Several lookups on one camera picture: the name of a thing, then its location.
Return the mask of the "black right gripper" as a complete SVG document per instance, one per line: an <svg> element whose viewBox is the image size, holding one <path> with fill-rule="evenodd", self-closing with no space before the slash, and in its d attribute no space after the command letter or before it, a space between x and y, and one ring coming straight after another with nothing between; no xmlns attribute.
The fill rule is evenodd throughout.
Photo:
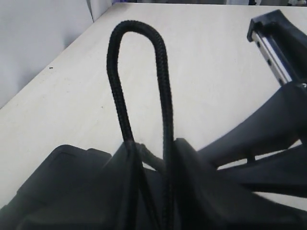
<svg viewBox="0 0 307 230"><path fill-rule="evenodd" d="M281 86L307 88L307 35L281 10L251 19L247 39L254 42Z"/></svg>

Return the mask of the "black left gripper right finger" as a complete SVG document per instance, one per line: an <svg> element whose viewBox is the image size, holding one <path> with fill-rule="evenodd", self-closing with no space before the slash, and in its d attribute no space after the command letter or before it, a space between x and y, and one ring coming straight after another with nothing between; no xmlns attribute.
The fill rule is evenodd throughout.
<svg viewBox="0 0 307 230"><path fill-rule="evenodd" d="M184 230L305 230L307 220L223 177L183 138L174 141L171 177Z"/></svg>

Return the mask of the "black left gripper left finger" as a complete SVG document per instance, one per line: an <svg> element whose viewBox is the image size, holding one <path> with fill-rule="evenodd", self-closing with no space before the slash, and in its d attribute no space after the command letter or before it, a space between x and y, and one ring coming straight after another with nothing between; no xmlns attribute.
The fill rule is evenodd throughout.
<svg viewBox="0 0 307 230"><path fill-rule="evenodd" d="M98 175L77 192L74 230L133 230L138 206L136 156L121 144Z"/></svg>

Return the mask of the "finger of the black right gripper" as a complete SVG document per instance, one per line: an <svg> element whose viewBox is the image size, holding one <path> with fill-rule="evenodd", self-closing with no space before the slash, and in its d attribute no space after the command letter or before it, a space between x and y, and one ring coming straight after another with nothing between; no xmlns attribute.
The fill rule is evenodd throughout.
<svg viewBox="0 0 307 230"><path fill-rule="evenodd" d="M218 172L254 192L307 196L307 148L303 145Z"/></svg>
<svg viewBox="0 0 307 230"><path fill-rule="evenodd" d="M307 142L307 90L288 83L237 127L198 151L202 160L225 165Z"/></svg>

